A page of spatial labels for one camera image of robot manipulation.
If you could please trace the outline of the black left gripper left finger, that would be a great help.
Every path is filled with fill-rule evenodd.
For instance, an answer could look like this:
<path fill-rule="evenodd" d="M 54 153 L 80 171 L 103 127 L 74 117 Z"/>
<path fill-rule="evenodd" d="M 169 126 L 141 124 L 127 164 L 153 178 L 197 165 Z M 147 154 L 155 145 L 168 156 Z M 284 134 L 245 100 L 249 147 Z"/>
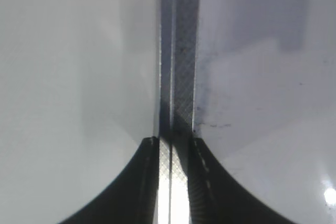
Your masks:
<path fill-rule="evenodd" d="M 62 223 L 152 223 L 158 185 L 159 140 L 147 137 L 117 178 Z"/>

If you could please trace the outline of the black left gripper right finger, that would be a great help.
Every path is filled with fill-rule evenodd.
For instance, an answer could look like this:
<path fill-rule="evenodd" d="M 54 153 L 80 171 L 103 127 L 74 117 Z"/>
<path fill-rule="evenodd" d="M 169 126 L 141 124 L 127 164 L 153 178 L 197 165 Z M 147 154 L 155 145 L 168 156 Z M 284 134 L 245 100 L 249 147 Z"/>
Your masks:
<path fill-rule="evenodd" d="M 188 142 L 188 195 L 192 223 L 291 223 L 240 185 L 201 138 Z"/>

